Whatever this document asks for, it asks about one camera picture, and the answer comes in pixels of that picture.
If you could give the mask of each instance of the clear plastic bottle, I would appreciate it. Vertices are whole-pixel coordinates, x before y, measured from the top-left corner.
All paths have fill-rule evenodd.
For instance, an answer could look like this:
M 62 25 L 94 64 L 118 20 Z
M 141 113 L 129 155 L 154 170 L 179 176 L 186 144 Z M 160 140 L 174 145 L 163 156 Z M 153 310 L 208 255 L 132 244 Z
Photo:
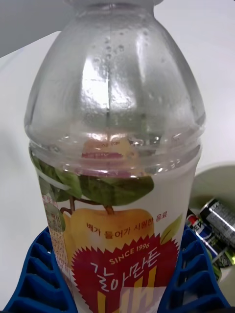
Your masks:
M 56 260 L 85 313 L 157 309 L 201 153 L 197 84 L 141 3 L 75 1 L 25 115 Z

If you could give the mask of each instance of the black battery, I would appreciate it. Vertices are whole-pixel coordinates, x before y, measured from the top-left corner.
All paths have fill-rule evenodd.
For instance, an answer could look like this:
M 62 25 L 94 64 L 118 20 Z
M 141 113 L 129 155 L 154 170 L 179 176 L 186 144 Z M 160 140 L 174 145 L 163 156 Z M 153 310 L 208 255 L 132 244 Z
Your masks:
M 200 216 L 217 238 L 235 248 L 235 212 L 213 198 L 203 206 Z
M 186 224 L 205 245 L 212 264 L 219 268 L 226 268 L 235 264 L 235 251 L 216 238 L 211 228 L 193 214 L 190 209 L 188 209 Z

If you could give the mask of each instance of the apple illustration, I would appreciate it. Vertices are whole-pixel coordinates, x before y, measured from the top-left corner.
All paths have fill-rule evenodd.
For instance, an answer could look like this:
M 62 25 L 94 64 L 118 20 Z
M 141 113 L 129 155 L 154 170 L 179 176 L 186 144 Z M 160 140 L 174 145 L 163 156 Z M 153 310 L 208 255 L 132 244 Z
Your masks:
M 76 250 L 76 247 L 75 247 L 73 237 L 71 235 L 70 215 L 67 212 L 63 212 L 63 217 L 64 217 L 64 221 L 65 221 L 65 230 L 63 232 L 63 235 L 64 235 L 64 241 L 65 241 L 68 263 L 69 263 L 69 267 L 71 268 L 72 257 L 73 257 L 75 250 Z
M 71 235 L 77 249 L 99 248 L 110 252 L 133 240 L 154 234 L 152 216 L 142 209 L 125 211 L 78 209 L 70 218 Z

